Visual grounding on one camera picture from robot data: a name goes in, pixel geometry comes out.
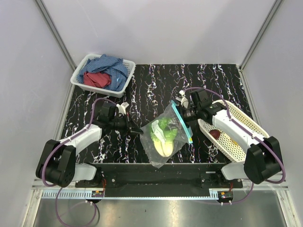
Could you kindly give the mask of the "green fake lettuce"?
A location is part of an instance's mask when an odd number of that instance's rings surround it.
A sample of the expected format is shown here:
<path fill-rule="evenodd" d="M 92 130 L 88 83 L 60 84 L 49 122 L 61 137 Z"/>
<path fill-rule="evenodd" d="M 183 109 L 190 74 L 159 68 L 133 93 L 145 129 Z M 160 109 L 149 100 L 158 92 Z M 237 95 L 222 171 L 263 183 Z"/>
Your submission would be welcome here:
<path fill-rule="evenodd" d="M 177 133 L 178 127 L 173 118 L 164 117 L 151 123 L 150 136 L 160 156 L 172 155 Z"/>

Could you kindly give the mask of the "clear zip top bag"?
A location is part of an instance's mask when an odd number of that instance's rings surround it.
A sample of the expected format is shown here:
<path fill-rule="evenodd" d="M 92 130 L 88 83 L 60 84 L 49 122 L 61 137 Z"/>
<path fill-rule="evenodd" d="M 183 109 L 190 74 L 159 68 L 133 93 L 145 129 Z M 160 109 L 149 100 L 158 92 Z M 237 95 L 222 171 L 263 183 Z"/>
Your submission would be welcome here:
<path fill-rule="evenodd" d="M 155 168 L 161 168 L 185 144 L 193 143 L 191 128 L 186 126 L 177 107 L 170 101 L 162 114 L 141 128 L 141 144 Z"/>

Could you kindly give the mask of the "dark red fake fruit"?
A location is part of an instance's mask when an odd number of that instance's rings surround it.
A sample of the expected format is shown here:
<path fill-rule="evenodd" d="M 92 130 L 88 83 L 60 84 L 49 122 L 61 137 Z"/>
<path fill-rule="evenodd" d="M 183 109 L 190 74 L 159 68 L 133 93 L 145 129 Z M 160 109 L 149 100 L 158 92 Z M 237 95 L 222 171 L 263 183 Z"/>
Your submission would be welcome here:
<path fill-rule="evenodd" d="M 219 130 L 210 130 L 209 134 L 215 139 L 219 139 L 221 132 Z"/>

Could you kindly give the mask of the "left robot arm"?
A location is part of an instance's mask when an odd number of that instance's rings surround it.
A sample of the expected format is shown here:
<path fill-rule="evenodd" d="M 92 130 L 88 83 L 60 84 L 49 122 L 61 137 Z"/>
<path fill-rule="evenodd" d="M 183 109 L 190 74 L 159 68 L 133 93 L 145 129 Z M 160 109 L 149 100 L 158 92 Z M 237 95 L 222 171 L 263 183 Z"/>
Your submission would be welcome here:
<path fill-rule="evenodd" d="M 93 106 L 91 120 L 82 130 L 65 139 L 46 142 L 36 168 L 36 176 L 49 187 L 57 185 L 64 188 L 72 182 L 98 187 L 102 183 L 101 169 L 93 164 L 78 163 L 76 156 L 111 131 L 142 134 L 143 131 L 126 111 L 127 107 L 128 103 L 114 105 L 105 102 Z"/>

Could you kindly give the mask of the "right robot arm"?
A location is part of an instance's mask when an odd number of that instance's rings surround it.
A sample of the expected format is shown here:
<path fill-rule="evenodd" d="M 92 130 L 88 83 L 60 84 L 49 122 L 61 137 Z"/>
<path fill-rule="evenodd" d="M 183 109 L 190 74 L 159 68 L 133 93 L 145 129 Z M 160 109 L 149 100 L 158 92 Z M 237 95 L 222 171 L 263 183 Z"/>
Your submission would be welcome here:
<path fill-rule="evenodd" d="M 232 162 L 215 175 L 219 187 L 228 186 L 234 179 L 249 179 L 254 184 L 268 182 L 280 184 L 286 172 L 277 138 L 265 137 L 236 119 L 230 112 L 226 100 L 213 102 L 207 88 L 190 87 L 193 104 L 186 98 L 185 91 L 179 92 L 181 103 L 178 111 L 183 122 L 203 121 L 227 134 L 246 153 L 243 162 Z"/>

